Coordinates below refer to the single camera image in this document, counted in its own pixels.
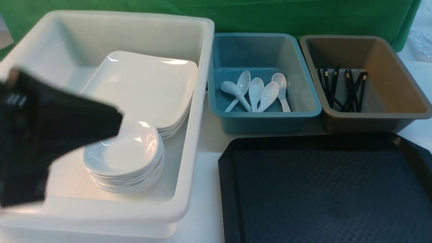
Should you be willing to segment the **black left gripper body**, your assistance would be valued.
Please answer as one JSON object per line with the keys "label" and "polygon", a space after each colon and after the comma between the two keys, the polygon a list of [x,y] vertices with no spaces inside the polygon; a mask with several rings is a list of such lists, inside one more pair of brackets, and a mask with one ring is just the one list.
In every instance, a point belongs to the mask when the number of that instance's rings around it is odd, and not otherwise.
{"label": "black left gripper body", "polygon": [[52,163],[118,135],[116,108],[50,86],[20,68],[1,81],[1,207],[45,200]]}

